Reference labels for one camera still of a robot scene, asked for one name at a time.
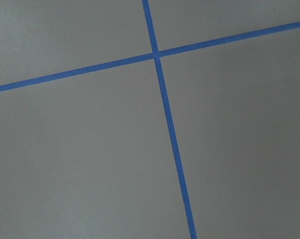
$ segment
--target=blue tape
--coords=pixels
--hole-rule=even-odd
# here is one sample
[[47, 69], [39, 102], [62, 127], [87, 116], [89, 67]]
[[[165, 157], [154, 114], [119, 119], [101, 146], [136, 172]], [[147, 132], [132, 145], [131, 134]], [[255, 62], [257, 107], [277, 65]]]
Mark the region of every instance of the blue tape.
[[237, 34], [233, 36], [227, 36], [227, 37], [222, 37], [214, 40], [209, 40], [209, 41], [203, 41], [203, 42], [198, 42], [186, 46], [181, 46], [181, 47], [176, 47], [168, 50], [163, 50], [159, 52], [159, 56], [169, 56], [169, 55], [174, 55], [174, 54], [179, 54], [182, 52], [187, 52], [187, 51], [193, 51], [205, 47], [210, 47], [210, 46], [216, 46], [216, 45], [221, 45], [233, 41], [240, 41], [252, 37], [257, 37], [257, 36], [263, 36], [263, 35], [268, 35], [280, 31], [287, 31], [291, 29], [296, 29], [300, 28], [300, 21], [299, 22], [293, 22], [281, 26], [275, 26], [275, 27], [270, 27], [270, 28], [265, 28], [262, 30], [256, 30], [256, 31], [250, 31], [242, 34]]
[[[146, 11], [145, 9], [145, 14], [148, 14], [146, 16], [146, 19], [149, 18], [151, 19], [150, 10]], [[216, 46], [216, 45], [221, 45], [233, 41], [239, 41], [239, 40], [244, 40], [252, 37], [257, 37], [257, 36], [262, 36], [262, 35], [267, 35], [267, 34], [272, 34], [280, 31], [286, 31], [286, 30], [291, 30], [291, 29], [296, 29], [300, 28], [300, 21], [299, 22], [294, 22], [290, 24], [285, 24], [281, 26], [275, 26], [275, 27], [270, 27], [262, 30], [257, 30], [257, 31], [251, 31], [251, 32], [246, 32], [238, 35], [233, 35], [233, 36], [227, 36], [227, 37], [222, 37], [214, 40], [209, 40], [209, 41], [203, 41], [199, 43], [194, 43], [186, 46], [181, 46], [181, 47], [176, 47], [168, 50], [163, 50], [163, 51], [158, 51], [156, 39], [155, 39], [155, 34], [153, 29], [153, 23], [150, 21], [149, 23], [147, 22], [147, 27], [148, 27], [148, 32], [149, 32], [149, 37], [150, 37], [150, 42], [151, 42], [151, 48], [152, 48], [152, 53], [145, 54], [145, 55], [140, 55], [140, 56], [134, 56], [130, 58], [125, 58], [117, 61], [112, 61], [112, 62], [107, 62], [107, 63], [102, 63], [94, 66], [88, 66], [88, 67], [83, 67], [75, 70], [70, 70], [70, 71], [65, 71], [65, 72], [60, 72], [48, 76], [41, 76], [41, 77], [36, 77], [32, 78], [29, 80], [24, 80], [24, 81], [19, 81], [19, 82], [14, 82], [6, 85], [1, 85], [0, 86], [0, 92], [2, 91], [8, 91], [8, 90], [13, 90], [16, 88], [20, 87], [25, 87], [25, 86], [30, 86], [30, 85], [35, 85], [47, 81], [54, 81], [66, 77], [71, 77], [71, 76], [76, 76], [76, 75], [81, 75], [81, 74], [86, 74], [89, 72], [94, 72], [94, 71], [100, 71], [112, 67], [117, 67], [117, 66], [123, 66], [123, 65], [128, 65], [140, 61], [146, 61], [153, 59], [153, 57], [164, 57], [164, 56], [169, 56], [169, 55], [174, 55], [182, 52], [187, 52], [187, 51], [193, 51], [205, 47], [210, 47], [210, 46]]]
[[60, 72], [60, 73], [56, 73], [56, 74], [52, 74], [52, 75], [48, 75], [48, 76], [36, 77], [36, 78], [29, 79], [29, 80], [18, 81], [18, 82], [2, 85], [2, 86], [0, 86], [0, 92], [16, 89], [16, 88], [20, 88], [20, 87], [25, 87], [25, 86], [35, 85], [35, 84], [39, 84], [39, 83], [43, 83], [43, 82], [54, 81], [54, 80], [67, 78], [67, 77], [71, 77], [71, 76], [82, 75], [82, 74], [86, 74], [86, 73], [90, 73], [90, 72], [94, 72], [94, 71], [100, 71], [100, 70], [104, 70], [104, 69], [108, 69], [108, 68], [112, 68], [112, 67], [128, 65], [128, 64], [146, 61], [146, 60], [150, 60], [150, 59], [153, 59], [152, 53], [140, 55], [140, 56], [134, 56], [134, 57], [130, 57], [130, 58], [125, 58], [125, 59], [121, 59], [121, 60], [117, 60], [117, 61], [106, 62], [106, 63], [93, 65], [93, 66], [87, 66], [87, 67], [83, 67], [83, 68], [79, 68], [79, 69], [75, 69], [75, 70], [64, 71], [64, 72]]
[[190, 232], [190, 237], [191, 237], [191, 239], [196, 239], [197, 237], [196, 237], [195, 226], [194, 226], [194, 221], [193, 221], [193, 216], [192, 216], [191, 204], [190, 204], [190, 200], [189, 200], [188, 190], [186, 187], [179, 147], [178, 147], [178, 143], [177, 143], [177, 139], [176, 139], [176, 135], [175, 135], [175, 129], [174, 129], [174, 124], [173, 124], [168, 94], [167, 94], [166, 86], [165, 86], [165, 82], [164, 82], [163, 70], [162, 70], [158, 46], [157, 46], [157, 42], [156, 42], [156, 38], [155, 38], [150, 7], [149, 7], [148, 0], [143, 0], [142, 3], [143, 3], [143, 7], [144, 7], [144, 12], [145, 12], [145, 17], [146, 17], [146, 22], [147, 22], [147, 27], [148, 27], [148, 33], [149, 33], [151, 48], [152, 48], [152, 52], [153, 52], [153, 59], [154, 59], [156, 74], [157, 74], [158, 81], [159, 81], [160, 93], [161, 93], [162, 103], [163, 103], [163, 108], [164, 108], [164, 113], [165, 113], [165, 119], [166, 119], [166, 123], [168, 126], [168, 131], [169, 131], [170, 141], [171, 141], [171, 145], [172, 145], [172, 151], [173, 151], [173, 155], [174, 155], [176, 171], [178, 174], [179, 184], [180, 184], [180, 188], [181, 188], [183, 204], [184, 204], [186, 219], [187, 219], [188, 228], [189, 228], [189, 232]]

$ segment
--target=gray surface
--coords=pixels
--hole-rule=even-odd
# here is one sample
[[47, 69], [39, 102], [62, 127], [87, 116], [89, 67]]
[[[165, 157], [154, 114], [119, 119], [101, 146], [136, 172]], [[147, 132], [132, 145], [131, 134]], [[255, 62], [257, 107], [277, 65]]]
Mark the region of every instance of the gray surface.
[[159, 50], [300, 21], [300, 0], [150, 0]]
[[149, 52], [140, 0], [0, 0], [0, 85]]
[[0, 93], [0, 239], [189, 238], [152, 61]]
[[200, 239], [300, 239], [300, 29], [161, 59]]

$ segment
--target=blue line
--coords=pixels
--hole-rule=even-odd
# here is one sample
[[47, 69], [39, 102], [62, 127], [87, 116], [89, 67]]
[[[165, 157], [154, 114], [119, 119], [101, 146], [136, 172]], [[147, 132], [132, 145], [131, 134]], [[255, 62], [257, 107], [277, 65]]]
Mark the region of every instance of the blue line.
[[210, 47], [210, 46], [216, 46], [220, 44], [225, 44], [233, 41], [239, 41], [239, 40], [244, 40], [252, 37], [257, 37], [257, 36], [262, 36], [262, 35], [267, 35], [267, 34], [272, 34], [280, 31], [287, 31], [291, 29], [296, 29], [300, 28], [300, 21], [299, 22], [294, 22], [290, 24], [285, 24], [281, 26], [275, 26], [275, 27], [270, 27], [262, 30], [257, 30], [257, 31], [250, 31], [242, 34], [237, 34], [233, 36], [227, 36], [227, 37], [222, 37], [214, 40], [209, 40], [209, 41], [203, 41], [199, 43], [194, 43], [186, 46], [181, 46], [181, 47], [176, 47], [168, 50], [163, 50], [163, 51], [158, 51], [156, 39], [155, 39], [155, 34], [153, 29], [153, 23], [152, 20], [150, 22], [147, 21], [147, 27], [148, 27], [148, 32], [149, 32], [149, 37], [150, 37], [150, 42], [151, 42], [151, 47], [152, 47], [152, 52], [149, 54], [145, 55], [140, 55], [140, 56], [134, 56], [130, 58], [125, 58], [117, 61], [112, 61], [112, 62], [106, 62], [98, 65], [93, 65], [93, 66], [88, 66], [88, 67], [83, 67], [75, 70], [70, 70], [70, 71], [65, 71], [65, 72], [60, 72], [48, 76], [41, 76], [41, 77], [36, 77], [32, 78], [29, 80], [24, 80], [24, 81], [19, 81], [19, 82], [14, 82], [6, 85], [1, 85], [0, 86], [0, 92], [2, 91], [8, 91], [8, 90], [13, 90], [16, 88], [20, 87], [25, 87], [25, 86], [30, 86], [30, 85], [35, 85], [47, 81], [54, 81], [70, 76], [76, 76], [76, 75], [81, 75], [81, 74], [86, 74], [89, 72], [94, 72], [94, 71], [100, 71], [112, 67], [117, 67], [117, 66], [123, 66], [123, 65], [128, 65], [140, 61], [146, 61], [153, 59], [153, 57], [164, 57], [164, 56], [169, 56], [169, 55], [174, 55], [182, 52], [187, 52], [187, 51], [193, 51], [205, 47]]
[[166, 86], [165, 86], [165, 82], [164, 82], [163, 70], [162, 70], [162, 65], [161, 65], [161, 61], [160, 61], [160, 57], [159, 57], [159, 51], [158, 51], [157, 42], [156, 42], [156, 38], [155, 38], [150, 7], [149, 7], [148, 0], [143, 0], [142, 3], [143, 3], [146, 22], [147, 22], [147, 26], [148, 26], [149, 38], [150, 38], [152, 52], [153, 52], [153, 59], [154, 59], [156, 74], [157, 74], [158, 81], [159, 81], [162, 103], [163, 103], [166, 123], [168, 126], [172, 151], [173, 151], [173, 155], [174, 155], [176, 171], [177, 171], [178, 178], [179, 178], [179, 184], [180, 184], [180, 188], [181, 188], [181, 193], [182, 193], [187, 223], [188, 223], [188, 227], [189, 227], [190, 237], [191, 237], [191, 239], [196, 239], [197, 237], [196, 237], [195, 226], [194, 226], [194, 221], [193, 221], [193, 216], [192, 216], [191, 204], [190, 204], [189, 195], [188, 195], [188, 191], [187, 191], [187, 187], [186, 187], [179, 147], [178, 147], [178, 143], [177, 143], [177, 139], [176, 139], [176, 135], [175, 135], [173, 119], [172, 119], [168, 94], [167, 94]]
[[193, 51], [205, 47], [210, 47], [210, 46], [216, 46], [216, 45], [221, 45], [233, 41], [240, 41], [252, 37], [257, 37], [257, 36], [263, 36], [267, 34], [272, 34], [280, 31], [287, 31], [291, 29], [296, 29], [300, 28], [300, 21], [299, 22], [293, 22], [285, 25], [280, 25], [280, 26], [274, 26], [270, 28], [265, 28], [262, 30], [256, 30], [256, 31], [250, 31], [242, 34], [237, 34], [233, 36], [227, 36], [227, 37], [222, 37], [214, 40], [209, 40], [209, 41], [203, 41], [199, 43], [194, 43], [186, 46], [181, 46], [181, 47], [176, 47], [168, 50], [163, 50], [159, 52], [159, 56], [169, 56], [169, 55], [174, 55], [182, 52], [187, 52], [187, 51]]
[[93, 65], [93, 66], [87, 66], [87, 67], [83, 67], [83, 68], [79, 68], [79, 69], [75, 69], [75, 70], [64, 71], [64, 72], [60, 72], [60, 73], [56, 73], [56, 74], [52, 74], [52, 75], [48, 75], [48, 76], [36, 77], [36, 78], [29, 79], [29, 80], [18, 81], [18, 82], [2, 85], [2, 86], [0, 86], [0, 92], [16, 89], [16, 88], [20, 88], [20, 87], [25, 87], [25, 86], [35, 85], [35, 84], [39, 84], [39, 83], [43, 83], [43, 82], [54, 81], [54, 80], [58, 80], [58, 79], [62, 79], [62, 78], [70, 77], [70, 76], [82, 75], [82, 74], [86, 74], [89, 72], [100, 71], [100, 70], [104, 70], [104, 69], [108, 69], [108, 68], [112, 68], [112, 67], [128, 65], [128, 64], [146, 61], [146, 60], [150, 60], [150, 59], [153, 59], [152, 53], [140, 55], [140, 56], [134, 56], [134, 57], [130, 57], [130, 58], [125, 58], [125, 59], [121, 59], [121, 60], [117, 60], [117, 61], [106, 62], [106, 63]]

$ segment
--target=gray floor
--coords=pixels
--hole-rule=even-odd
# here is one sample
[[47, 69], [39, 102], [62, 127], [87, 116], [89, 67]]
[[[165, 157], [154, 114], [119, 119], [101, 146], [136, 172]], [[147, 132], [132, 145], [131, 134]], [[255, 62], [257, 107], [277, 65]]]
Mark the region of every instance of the gray floor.
[[[300, 1], [150, 0], [160, 50]], [[0, 85], [151, 52], [141, 0], [0, 0]], [[300, 239], [300, 28], [161, 58], [199, 239]], [[153, 60], [0, 92], [0, 239], [190, 238]]]

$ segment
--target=blue painter's tape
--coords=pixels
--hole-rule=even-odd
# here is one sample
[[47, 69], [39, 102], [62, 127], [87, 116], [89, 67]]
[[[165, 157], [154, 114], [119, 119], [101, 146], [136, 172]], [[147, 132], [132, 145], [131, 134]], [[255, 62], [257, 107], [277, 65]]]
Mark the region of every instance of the blue painter's tape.
[[16, 89], [16, 88], [20, 88], [20, 87], [25, 87], [25, 86], [35, 85], [35, 84], [39, 84], [39, 83], [43, 83], [43, 82], [54, 81], [54, 80], [58, 80], [58, 79], [62, 79], [62, 78], [70, 77], [70, 76], [77, 76], [77, 75], [82, 75], [82, 74], [86, 74], [86, 73], [90, 73], [90, 72], [94, 72], [94, 71], [100, 71], [100, 70], [104, 70], [104, 69], [108, 69], [108, 68], [112, 68], [112, 67], [128, 65], [128, 64], [146, 61], [146, 60], [150, 60], [150, 59], [153, 59], [152, 53], [140, 55], [140, 56], [134, 56], [134, 57], [130, 57], [130, 58], [125, 58], [125, 59], [121, 59], [121, 60], [117, 60], [117, 61], [111, 61], [111, 62], [102, 63], [102, 64], [98, 64], [98, 65], [93, 65], [93, 66], [87, 66], [87, 67], [83, 67], [83, 68], [79, 68], [79, 69], [75, 69], [75, 70], [64, 71], [64, 72], [60, 72], [60, 73], [56, 73], [56, 74], [52, 74], [52, 75], [48, 75], [48, 76], [36, 77], [36, 78], [29, 79], [29, 80], [18, 81], [18, 82], [10, 83], [7, 85], [2, 85], [2, 86], [0, 86], [0, 92]]
[[144, 7], [150, 43], [151, 43], [152, 52], [153, 52], [153, 59], [154, 59], [156, 74], [157, 74], [158, 81], [159, 81], [160, 93], [161, 93], [161, 98], [162, 98], [162, 103], [163, 103], [163, 108], [164, 108], [164, 113], [165, 113], [165, 119], [166, 119], [166, 123], [168, 126], [168, 131], [169, 131], [176, 171], [178, 174], [181, 194], [182, 194], [182, 198], [183, 198], [183, 204], [184, 204], [186, 219], [187, 219], [188, 228], [189, 228], [189, 232], [190, 232], [190, 237], [191, 237], [191, 239], [196, 239], [197, 237], [196, 237], [196, 231], [195, 231], [195, 226], [194, 226], [194, 221], [193, 221], [193, 216], [192, 216], [191, 204], [190, 204], [190, 200], [189, 200], [188, 190], [186, 187], [179, 147], [178, 147], [175, 129], [174, 129], [174, 125], [173, 125], [173, 119], [172, 119], [172, 113], [171, 113], [171, 109], [170, 109], [168, 94], [167, 94], [166, 86], [165, 86], [165, 82], [164, 82], [162, 65], [161, 65], [159, 54], [158, 54], [159, 53], [158, 46], [157, 46], [157, 42], [156, 42], [156, 38], [155, 38], [150, 7], [149, 7], [148, 0], [143, 0], [142, 3], [143, 3], [143, 7]]
[[242, 34], [237, 34], [233, 36], [227, 36], [227, 37], [222, 37], [214, 40], [209, 40], [209, 41], [203, 41], [203, 42], [198, 42], [186, 46], [181, 46], [181, 47], [176, 47], [168, 50], [163, 50], [159, 52], [159, 56], [169, 56], [169, 55], [174, 55], [182, 52], [187, 52], [187, 51], [193, 51], [205, 47], [210, 47], [210, 46], [216, 46], [216, 45], [221, 45], [233, 41], [240, 41], [252, 37], [257, 37], [257, 36], [263, 36], [263, 35], [268, 35], [276, 32], [281, 32], [281, 31], [287, 31], [287, 30], [292, 30], [300, 28], [300, 21], [299, 22], [293, 22], [290, 24], [285, 24], [281, 26], [275, 26], [275, 27], [270, 27], [262, 30], [256, 30], [256, 31], [250, 31]]

